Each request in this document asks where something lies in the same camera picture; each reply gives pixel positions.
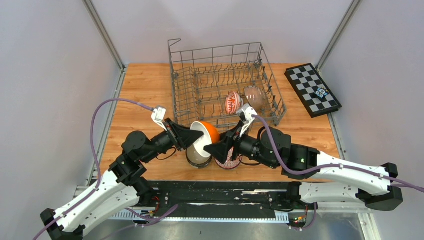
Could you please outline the orange geometric pattern bowl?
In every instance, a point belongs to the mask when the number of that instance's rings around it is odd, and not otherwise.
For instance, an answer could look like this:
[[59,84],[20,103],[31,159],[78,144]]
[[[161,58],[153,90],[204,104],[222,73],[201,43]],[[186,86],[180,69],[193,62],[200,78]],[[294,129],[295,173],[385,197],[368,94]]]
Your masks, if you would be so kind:
[[227,159],[225,163],[221,163],[219,162],[217,159],[214,158],[215,163],[222,169],[224,170],[233,170],[235,168],[237,168],[243,159],[242,155],[238,155],[236,159],[232,159],[233,157],[233,152],[234,152],[234,147],[232,147],[229,151],[228,151],[228,155],[227,155]]

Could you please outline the orange bowl white inside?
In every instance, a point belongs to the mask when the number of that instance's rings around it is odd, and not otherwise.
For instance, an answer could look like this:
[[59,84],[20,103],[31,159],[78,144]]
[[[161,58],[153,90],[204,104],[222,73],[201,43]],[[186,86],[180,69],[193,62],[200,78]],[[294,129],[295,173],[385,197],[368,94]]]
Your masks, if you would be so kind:
[[190,129],[203,133],[203,136],[196,140],[193,146],[200,156],[204,158],[209,158],[211,154],[206,152],[204,150],[204,147],[211,144],[215,144],[220,141],[220,134],[218,130],[215,126],[205,121],[193,122],[190,126]]

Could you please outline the black bowl beige inside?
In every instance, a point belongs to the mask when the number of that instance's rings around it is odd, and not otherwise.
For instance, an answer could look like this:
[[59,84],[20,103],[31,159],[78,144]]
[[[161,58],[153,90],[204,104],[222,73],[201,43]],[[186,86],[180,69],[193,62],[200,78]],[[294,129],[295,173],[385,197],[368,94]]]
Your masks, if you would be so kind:
[[185,155],[188,163],[197,169],[206,168],[213,158],[211,155],[209,157],[201,156],[193,145],[186,150]]

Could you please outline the orange floral pattern bowl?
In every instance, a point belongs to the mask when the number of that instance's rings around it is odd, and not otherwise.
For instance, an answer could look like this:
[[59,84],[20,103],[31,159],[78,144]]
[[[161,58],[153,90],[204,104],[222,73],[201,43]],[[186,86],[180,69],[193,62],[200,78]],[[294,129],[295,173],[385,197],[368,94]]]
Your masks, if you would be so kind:
[[235,114],[244,105],[244,100],[236,91],[229,91],[225,98],[225,111],[227,114]]

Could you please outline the clear glass bowl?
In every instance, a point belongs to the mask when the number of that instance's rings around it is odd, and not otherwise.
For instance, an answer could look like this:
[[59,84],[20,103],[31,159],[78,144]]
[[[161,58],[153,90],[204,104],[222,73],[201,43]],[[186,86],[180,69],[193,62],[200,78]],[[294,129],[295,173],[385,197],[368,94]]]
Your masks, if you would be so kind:
[[261,88],[253,85],[247,86],[244,88],[244,95],[248,104],[257,112],[264,108],[267,98]]

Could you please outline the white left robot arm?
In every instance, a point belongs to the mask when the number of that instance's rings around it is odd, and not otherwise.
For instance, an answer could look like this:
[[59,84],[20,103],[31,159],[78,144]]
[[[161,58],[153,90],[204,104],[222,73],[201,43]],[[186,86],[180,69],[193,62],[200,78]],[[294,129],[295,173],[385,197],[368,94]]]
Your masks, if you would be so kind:
[[155,198],[153,188],[142,176],[147,164],[172,148],[186,150],[204,136],[167,118],[165,130],[149,139],[142,131],[131,132],[122,144],[122,154],[99,180],[71,202],[56,210],[47,208],[40,217],[52,240],[81,240],[90,227],[122,209],[139,204],[149,206]]

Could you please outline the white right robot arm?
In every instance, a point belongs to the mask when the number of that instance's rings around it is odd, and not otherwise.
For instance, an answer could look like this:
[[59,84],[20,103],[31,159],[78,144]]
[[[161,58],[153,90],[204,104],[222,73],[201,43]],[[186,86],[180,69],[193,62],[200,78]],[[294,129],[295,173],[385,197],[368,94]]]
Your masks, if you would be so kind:
[[363,166],[330,156],[313,147],[294,144],[282,131],[262,127],[253,138],[233,128],[221,140],[202,147],[224,163],[229,156],[247,157],[292,179],[283,201],[292,208],[314,203],[363,203],[376,211],[393,211],[403,201],[402,190],[392,186],[395,164]]

